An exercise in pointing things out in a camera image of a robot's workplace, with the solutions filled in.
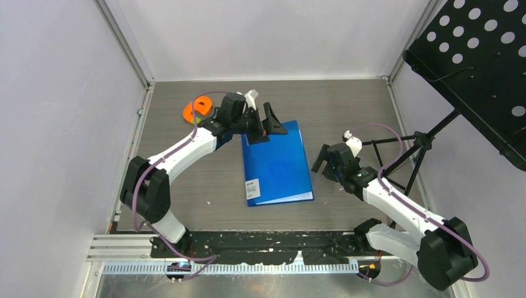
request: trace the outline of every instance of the orange plastic piece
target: orange plastic piece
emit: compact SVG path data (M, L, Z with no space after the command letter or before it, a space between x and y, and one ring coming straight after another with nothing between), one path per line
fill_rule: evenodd
M194 109L197 123L199 123L210 114L210 111L212 110L212 100L208 96L200 96L195 100ZM184 108L182 116L186 122L194 124L191 102Z

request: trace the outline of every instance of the gray table surface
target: gray table surface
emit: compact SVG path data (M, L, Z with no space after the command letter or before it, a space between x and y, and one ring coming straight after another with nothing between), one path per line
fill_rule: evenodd
M155 86L138 155L155 155L192 130L182 119L183 108L198 94L212 90L256 89L259 107L269 101L280 121L296 119L305 143L309 166L322 144L341 141L346 130L363 124L382 123L400 131L388 88L382 80L330 81L215 81L166 82ZM216 106L222 95L211 96ZM366 129L357 134L362 140L390 138L383 129ZM383 160L392 160L397 144L380 145ZM365 147L362 166L378 169L373 148ZM408 163L390 177L409 179ZM386 221L386 215L341 191L339 184L311 173L315 200L292 204L247 207L243 157L239 136L211 155L198 160L172 184L171 209L191 230L352 230L371 217ZM410 193L422 204L418 187ZM131 212L123 207L119 229L132 228Z

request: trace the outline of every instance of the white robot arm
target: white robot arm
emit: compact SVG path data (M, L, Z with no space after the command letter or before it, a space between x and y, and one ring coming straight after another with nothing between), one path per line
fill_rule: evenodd
M179 242L187 229L170 211L169 188L178 175L201 157L230 141L234 134L246 134L248 142L254 144L268 142L269 135L287 133L285 127L276 119L268 102L264 104L267 118L260 121L254 101L256 97L255 90L244 96L241 93L228 93L214 114L199 123L195 135L192 132L172 147L147 160L139 156L132 159L128 165L120 200L132 208L133 193L140 176L156 161L161 160L148 173L140 187L136 198L136 211L168 241L185 245ZM170 152L187 142L186 146L170 155Z
M397 231L377 219L367 220L354 229L364 250L385 251L411 263L429 284L440 290L477 267L478 260L472 251L431 223L444 224L471 244L467 226L461 220L456 217L446 220L410 200L386 178L380 182L377 171L359 165L357 155L362 142L349 133L343 139L344 143L323 145L312 171L318 172L321 163L327 161L323 170L326 178L340 183L346 192L380 209L406 230ZM417 215L415 210L424 216Z

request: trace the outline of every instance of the black perforated panel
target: black perforated panel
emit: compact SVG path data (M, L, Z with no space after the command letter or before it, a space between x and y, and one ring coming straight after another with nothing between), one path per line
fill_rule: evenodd
M526 171L526 0L449 0L404 59Z

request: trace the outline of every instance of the blue folder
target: blue folder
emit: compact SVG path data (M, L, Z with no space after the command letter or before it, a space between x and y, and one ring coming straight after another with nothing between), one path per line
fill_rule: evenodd
M283 123L286 135L248 145L241 138L249 207L314 200L305 148L297 121Z

